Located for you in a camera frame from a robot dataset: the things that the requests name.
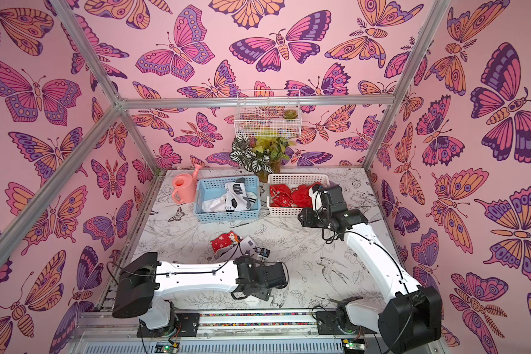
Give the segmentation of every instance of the potted plant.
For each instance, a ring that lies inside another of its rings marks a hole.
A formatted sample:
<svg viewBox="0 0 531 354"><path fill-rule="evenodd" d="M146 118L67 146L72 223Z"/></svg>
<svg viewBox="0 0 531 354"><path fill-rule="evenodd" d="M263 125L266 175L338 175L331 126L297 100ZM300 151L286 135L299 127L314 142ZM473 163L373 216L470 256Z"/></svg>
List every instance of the potted plant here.
<svg viewBox="0 0 531 354"><path fill-rule="evenodd" d="M285 154L289 145L294 143L283 137L250 139L247 135L238 135L232 142L230 158L267 183L270 173L280 173L281 160L289 160Z"/></svg>

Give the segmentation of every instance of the succulent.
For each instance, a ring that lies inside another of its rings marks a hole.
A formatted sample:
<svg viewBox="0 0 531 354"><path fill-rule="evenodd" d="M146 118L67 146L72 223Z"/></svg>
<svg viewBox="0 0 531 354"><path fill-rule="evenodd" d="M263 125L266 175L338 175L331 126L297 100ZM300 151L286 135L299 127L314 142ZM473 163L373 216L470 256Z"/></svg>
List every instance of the succulent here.
<svg viewBox="0 0 531 354"><path fill-rule="evenodd" d="M293 120L297 118L297 111L294 109L288 109L283 112L283 118L288 120Z"/></svg>

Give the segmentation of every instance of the blue basket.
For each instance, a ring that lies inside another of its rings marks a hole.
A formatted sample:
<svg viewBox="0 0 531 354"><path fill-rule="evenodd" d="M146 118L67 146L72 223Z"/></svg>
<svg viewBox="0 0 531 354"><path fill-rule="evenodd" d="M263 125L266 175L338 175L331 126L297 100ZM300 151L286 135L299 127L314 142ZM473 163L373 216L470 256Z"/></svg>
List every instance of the blue basket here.
<svg viewBox="0 0 531 354"><path fill-rule="evenodd" d="M252 205L252 208L247 211L230 211L230 212L204 212L203 201L219 198L227 189L224 184L227 182L234 182L237 179L244 177L246 179L246 192L252 192L257 195L257 201ZM199 180L196 186L195 199L195 215L201 223L216 223L226 220L257 220L260 213L260 190L259 180L257 176L232 176L209 178L206 180Z"/></svg>

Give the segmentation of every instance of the wire basket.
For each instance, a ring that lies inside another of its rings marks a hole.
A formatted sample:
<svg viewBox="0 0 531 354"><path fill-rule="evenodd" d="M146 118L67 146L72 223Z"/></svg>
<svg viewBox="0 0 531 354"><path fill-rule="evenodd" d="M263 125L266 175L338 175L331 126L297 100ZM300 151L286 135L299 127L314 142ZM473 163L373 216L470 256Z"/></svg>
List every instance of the wire basket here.
<svg viewBox="0 0 531 354"><path fill-rule="evenodd" d="M236 113L234 115L236 135L262 138L284 137L287 139L301 136L300 92L296 91L296 96L285 96L284 89L270 89L269 91L272 93L279 91L280 95L277 97L260 97L259 102L257 102L256 93L258 91L260 90L250 89L237 92ZM297 112L297 118L283 118L286 110Z"/></svg>
<svg viewBox="0 0 531 354"><path fill-rule="evenodd" d="M312 185L315 182L320 182L324 187L328 187L330 181L326 174L303 174L303 173L271 173L267 177L269 185L284 184L287 187L297 188L300 185ZM279 208L272 207L269 195L267 191L267 207L269 208L269 215L284 217L284 216L298 216L303 208Z"/></svg>

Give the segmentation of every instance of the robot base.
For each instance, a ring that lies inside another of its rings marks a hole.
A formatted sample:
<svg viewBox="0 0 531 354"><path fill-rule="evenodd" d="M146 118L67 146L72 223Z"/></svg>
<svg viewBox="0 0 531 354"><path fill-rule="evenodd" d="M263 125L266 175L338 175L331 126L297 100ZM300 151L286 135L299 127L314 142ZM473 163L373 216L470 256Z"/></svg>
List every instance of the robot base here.
<svg viewBox="0 0 531 354"><path fill-rule="evenodd" d="M175 321L169 321L165 327L150 330L145 325L140 325L137 329L137 337L157 338L157 337L172 337L177 334L177 337L194 337L199 329L200 314L197 312L174 314L171 310L170 318L175 318Z"/></svg>

